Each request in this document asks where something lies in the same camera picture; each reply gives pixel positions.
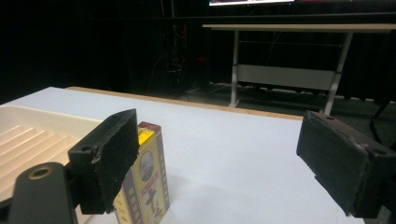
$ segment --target ribbed tray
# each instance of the ribbed tray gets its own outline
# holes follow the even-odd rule
[[[67,151],[101,121],[19,106],[0,106],[0,201],[15,179],[46,161],[68,163]]]

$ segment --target dark floor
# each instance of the dark floor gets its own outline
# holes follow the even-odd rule
[[[237,107],[275,112],[288,115],[303,116],[305,110],[319,112],[325,106],[325,93],[267,90],[264,88],[238,88],[239,104]],[[208,91],[192,89],[186,91],[178,100],[209,105],[225,105],[230,103],[231,87],[224,84],[211,84]],[[370,130],[370,121],[381,105],[358,99],[336,97],[331,116],[335,117],[374,139]],[[396,143],[396,104],[390,103],[375,121],[375,128],[382,144],[391,147]],[[388,224],[389,211],[383,208],[377,219],[365,219],[366,224]]]

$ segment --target desk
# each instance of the desk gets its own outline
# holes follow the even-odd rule
[[[396,29],[396,24],[208,24],[204,27],[212,30],[234,31],[230,106],[238,104],[237,82],[246,81],[329,91],[323,112],[330,115],[353,34],[389,33]],[[345,33],[346,36],[334,71],[320,71],[238,64],[239,32],[241,31]]]
[[[162,224],[363,223],[346,217],[296,156],[297,117],[86,91],[48,88],[7,105],[101,120],[136,108],[138,122],[160,124],[171,201]],[[89,223],[117,220],[112,213]]]

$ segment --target yellow box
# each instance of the yellow box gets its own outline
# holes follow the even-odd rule
[[[114,200],[120,224],[157,224],[168,210],[169,195],[161,127],[141,122],[139,155]]]

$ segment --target table leg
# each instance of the table leg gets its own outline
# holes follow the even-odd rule
[[[238,84],[238,51],[239,51],[239,31],[234,31],[233,39],[233,76],[231,82],[231,102],[230,107],[236,107],[238,105],[237,89]]]
[[[341,75],[343,74],[344,64],[345,64],[345,61],[347,58],[347,52],[349,50],[352,36],[353,36],[352,32],[349,32],[346,34],[346,39],[344,42],[343,49],[341,51],[341,56],[340,56],[340,59],[338,60],[337,68],[334,71],[334,74],[332,76],[332,85],[330,86],[329,95],[327,97],[327,103],[324,108],[325,115],[330,115],[330,113],[332,112],[332,104],[334,103],[335,94],[337,93],[338,85],[341,80]]]

